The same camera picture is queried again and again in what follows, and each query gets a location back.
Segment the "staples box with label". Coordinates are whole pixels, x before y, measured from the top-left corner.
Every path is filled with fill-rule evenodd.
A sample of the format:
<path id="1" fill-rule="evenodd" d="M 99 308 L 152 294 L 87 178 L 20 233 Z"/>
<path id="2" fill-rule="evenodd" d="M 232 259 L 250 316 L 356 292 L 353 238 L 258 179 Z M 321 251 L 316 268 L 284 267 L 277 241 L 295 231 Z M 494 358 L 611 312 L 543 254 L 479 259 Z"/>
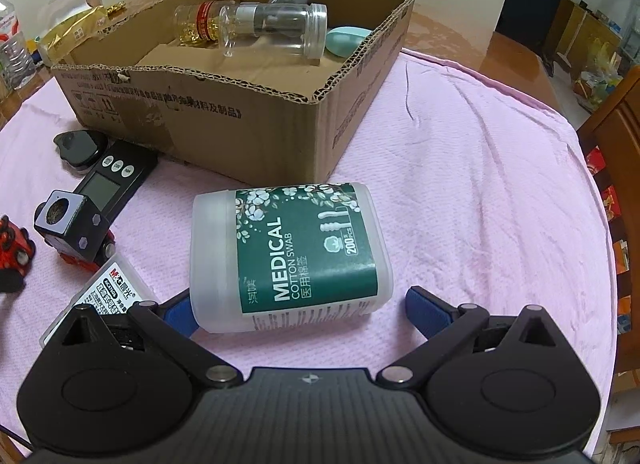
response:
<path id="1" fill-rule="evenodd" d="M 40 337 L 43 348 L 76 305 L 90 305 L 101 315 L 125 313 L 135 302 L 154 300 L 152 289 L 133 265 L 119 253 L 99 268 L 88 283 L 76 293 Z"/>

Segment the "medical cotton swab container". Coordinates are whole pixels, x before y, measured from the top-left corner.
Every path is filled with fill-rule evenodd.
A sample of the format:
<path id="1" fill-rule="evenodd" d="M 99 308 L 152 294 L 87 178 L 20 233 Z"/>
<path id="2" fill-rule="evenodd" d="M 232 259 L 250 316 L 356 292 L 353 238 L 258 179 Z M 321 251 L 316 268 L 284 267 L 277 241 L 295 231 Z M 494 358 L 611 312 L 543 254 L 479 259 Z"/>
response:
<path id="1" fill-rule="evenodd" d="M 201 194 L 192 207 L 189 294 L 212 334 L 370 314 L 390 300 L 390 255 L 361 183 Z"/>

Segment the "red toy train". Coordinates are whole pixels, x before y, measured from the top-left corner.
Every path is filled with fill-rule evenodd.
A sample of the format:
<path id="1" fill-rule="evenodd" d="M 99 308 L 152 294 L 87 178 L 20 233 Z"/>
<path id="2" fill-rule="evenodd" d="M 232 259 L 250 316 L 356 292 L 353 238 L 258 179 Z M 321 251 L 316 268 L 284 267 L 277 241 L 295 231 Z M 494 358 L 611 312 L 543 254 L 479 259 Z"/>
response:
<path id="1" fill-rule="evenodd" d="M 36 244 L 25 228 L 19 228 L 7 215 L 1 217 L 0 291 L 15 294 L 25 286 L 25 277 L 35 257 Z"/>

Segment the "black glossy teardrop device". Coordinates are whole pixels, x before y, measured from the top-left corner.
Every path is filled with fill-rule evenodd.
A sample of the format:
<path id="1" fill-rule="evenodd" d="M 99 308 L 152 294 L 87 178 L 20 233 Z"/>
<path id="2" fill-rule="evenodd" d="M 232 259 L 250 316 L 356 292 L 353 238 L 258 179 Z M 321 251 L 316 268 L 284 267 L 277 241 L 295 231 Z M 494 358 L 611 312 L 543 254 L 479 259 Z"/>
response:
<path id="1" fill-rule="evenodd" d="M 53 143 L 66 165 L 83 172 L 92 168 L 106 152 L 110 139 L 103 132 L 74 130 L 55 135 Z"/>

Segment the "capsule bottle with red band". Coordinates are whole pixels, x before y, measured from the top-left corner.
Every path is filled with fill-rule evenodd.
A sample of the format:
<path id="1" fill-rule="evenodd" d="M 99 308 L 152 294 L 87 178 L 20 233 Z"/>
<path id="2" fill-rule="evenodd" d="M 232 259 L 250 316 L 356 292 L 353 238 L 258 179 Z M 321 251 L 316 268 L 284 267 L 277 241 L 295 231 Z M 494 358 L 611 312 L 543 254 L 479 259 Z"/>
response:
<path id="1" fill-rule="evenodd" d="M 180 46 L 224 46 L 235 5 L 231 0 L 178 5 L 174 12 L 175 39 Z"/>

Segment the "mint green oval case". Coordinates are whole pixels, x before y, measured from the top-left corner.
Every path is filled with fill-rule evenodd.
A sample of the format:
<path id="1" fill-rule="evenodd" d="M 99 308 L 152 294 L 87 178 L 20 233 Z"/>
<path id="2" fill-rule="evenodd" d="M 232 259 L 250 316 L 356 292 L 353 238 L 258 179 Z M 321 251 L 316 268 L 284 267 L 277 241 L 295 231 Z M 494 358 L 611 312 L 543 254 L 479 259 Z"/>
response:
<path id="1" fill-rule="evenodd" d="M 355 26 L 332 28 L 326 34 L 326 51 L 337 57 L 350 57 L 370 34 L 370 29 Z"/>

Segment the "clear plastic jar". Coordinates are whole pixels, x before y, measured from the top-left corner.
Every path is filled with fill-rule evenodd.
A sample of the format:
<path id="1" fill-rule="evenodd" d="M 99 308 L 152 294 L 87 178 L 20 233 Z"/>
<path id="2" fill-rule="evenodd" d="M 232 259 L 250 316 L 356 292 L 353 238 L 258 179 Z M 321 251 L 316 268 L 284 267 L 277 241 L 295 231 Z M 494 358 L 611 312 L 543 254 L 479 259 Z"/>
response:
<path id="1" fill-rule="evenodd" d="M 319 64 L 326 49 L 328 8 L 321 3 L 228 4 L 218 13 L 225 56 L 261 53 Z"/>

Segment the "black toy train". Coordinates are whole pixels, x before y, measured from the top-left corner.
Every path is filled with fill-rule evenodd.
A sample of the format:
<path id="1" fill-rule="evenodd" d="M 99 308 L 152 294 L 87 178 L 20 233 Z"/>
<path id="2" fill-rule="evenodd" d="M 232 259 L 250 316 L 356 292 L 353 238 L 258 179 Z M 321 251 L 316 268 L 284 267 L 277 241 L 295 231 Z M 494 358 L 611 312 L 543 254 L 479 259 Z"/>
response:
<path id="1" fill-rule="evenodd" d="M 34 228 L 65 262 L 91 273 L 115 252 L 111 222 L 85 195 L 54 190 L 37 207 Z"/>

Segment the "pink table cloth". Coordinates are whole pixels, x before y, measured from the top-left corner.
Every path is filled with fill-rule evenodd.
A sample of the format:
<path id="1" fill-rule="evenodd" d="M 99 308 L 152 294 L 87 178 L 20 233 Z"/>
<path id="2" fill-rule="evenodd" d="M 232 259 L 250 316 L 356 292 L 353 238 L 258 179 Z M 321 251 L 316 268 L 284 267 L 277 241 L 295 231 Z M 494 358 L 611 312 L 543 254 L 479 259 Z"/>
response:
<path id="1" fill-rule="evenodd" d="M 78 128 L 55 79 L 1 130 L 1 214 L 31 228 L 37 205 L 73 190 L 52 139 Z M 402 51 L 350 141 L 332 183 L 367 185 L 394 275 L 394 296 L 367 317 L 194 340 L 245 375 L 254 366 L 367 366 L 423 343 L 404 296 L 420 285 L 453 305 L 515 315 L 548 310 L 603 399 L 585 451 L 596 452 L 615 359 L 615 262 L 600 192 L 564 116 L 476 72 Z M 160 302 L 189 285 L 193 199 L 240 184 L 162 159 L 114 223 L 116 245 Z M 90 273 L 37 242 L 26 288 L 1 296 L 1 424 L 25 436 L 15 401 L 39 338 Z"/>

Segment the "black digital timer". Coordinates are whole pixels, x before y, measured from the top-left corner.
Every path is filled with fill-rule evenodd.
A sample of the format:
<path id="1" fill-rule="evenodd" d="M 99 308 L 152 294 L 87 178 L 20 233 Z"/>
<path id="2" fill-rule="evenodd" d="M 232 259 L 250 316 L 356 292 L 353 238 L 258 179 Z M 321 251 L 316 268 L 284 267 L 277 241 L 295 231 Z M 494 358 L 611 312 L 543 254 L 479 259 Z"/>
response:
<path id="1" fill-rule="evenodd" d="M 113 223 L 157 161 L 155 151 L 117 140 L 91 168 L 75 193 L 87 196 L 102 216 Z"/>

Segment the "cardboard box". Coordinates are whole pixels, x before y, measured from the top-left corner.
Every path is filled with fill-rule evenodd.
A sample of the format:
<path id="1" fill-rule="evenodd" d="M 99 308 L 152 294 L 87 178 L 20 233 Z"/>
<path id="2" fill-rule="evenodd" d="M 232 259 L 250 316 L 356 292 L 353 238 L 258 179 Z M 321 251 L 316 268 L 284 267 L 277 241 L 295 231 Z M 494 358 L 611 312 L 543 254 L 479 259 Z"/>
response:
<path id="1" fill-rule="evenodd" d="M 179 46 L 175 10 L 206 1 L 157 1 L 56 64 L 78 121 L 249 184 L 326 181 L 397 60 L 413 0 L 312 0 L 331 26 L 369 31 L 318 64 Z"/>

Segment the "wooden chair at right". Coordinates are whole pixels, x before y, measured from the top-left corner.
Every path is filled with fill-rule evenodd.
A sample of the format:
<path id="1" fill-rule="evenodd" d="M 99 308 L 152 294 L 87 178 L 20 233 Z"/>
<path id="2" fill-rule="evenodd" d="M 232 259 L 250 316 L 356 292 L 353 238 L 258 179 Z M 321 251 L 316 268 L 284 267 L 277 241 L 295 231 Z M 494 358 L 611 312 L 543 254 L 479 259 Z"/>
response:
<path id="1" fill-rule="evenodd" d="M 617 297 L 610 419 L 613 444 L 639 439 L 639 67 L 578 129 L 614 247 Z"/>

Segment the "clear water bottle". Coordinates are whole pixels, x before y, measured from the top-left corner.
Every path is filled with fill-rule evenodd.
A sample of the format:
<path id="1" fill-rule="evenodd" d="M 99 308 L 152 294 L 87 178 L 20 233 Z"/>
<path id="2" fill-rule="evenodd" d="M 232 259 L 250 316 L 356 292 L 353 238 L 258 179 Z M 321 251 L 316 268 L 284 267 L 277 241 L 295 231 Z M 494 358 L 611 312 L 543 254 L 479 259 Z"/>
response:
<path id="1" fill-rule="evenodd" d="M 14 5 L 0 0 L 1 75 L 10 90 L 20 90 L 36 75 L 36 64 L 29 53 Z"/>

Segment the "gold tissue pack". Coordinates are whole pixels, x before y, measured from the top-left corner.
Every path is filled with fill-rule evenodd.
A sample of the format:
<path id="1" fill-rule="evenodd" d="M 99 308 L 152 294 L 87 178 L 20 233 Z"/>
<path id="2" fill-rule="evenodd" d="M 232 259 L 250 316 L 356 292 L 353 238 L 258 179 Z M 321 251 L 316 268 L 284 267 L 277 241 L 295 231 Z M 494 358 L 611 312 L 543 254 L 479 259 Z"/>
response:
<path id="1" fill-rule="evenodd" d="M 52 26 L 37 41 L 37 48 L 44 65 L 51 67 L 73 49 L 105 28 L 113 17 L 127 7 L 125 1 L 109 6 L 85 8 Z"/>

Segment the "wooden cabinet in background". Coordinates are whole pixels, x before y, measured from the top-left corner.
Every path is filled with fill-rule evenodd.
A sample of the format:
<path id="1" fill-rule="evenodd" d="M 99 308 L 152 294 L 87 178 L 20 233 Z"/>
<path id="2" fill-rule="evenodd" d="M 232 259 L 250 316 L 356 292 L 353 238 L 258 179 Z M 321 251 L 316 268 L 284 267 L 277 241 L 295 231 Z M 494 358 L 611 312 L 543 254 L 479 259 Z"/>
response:
<path id="1" fill-rule="evenodd" d="M 605 46 L 611 56 L 620 45 L 620 35 L 606 23 L 570 0 L 562 0 L 554 16 L 542 57 L 558 63 L 570 77 L 576 78 L 594 62 Z"/>

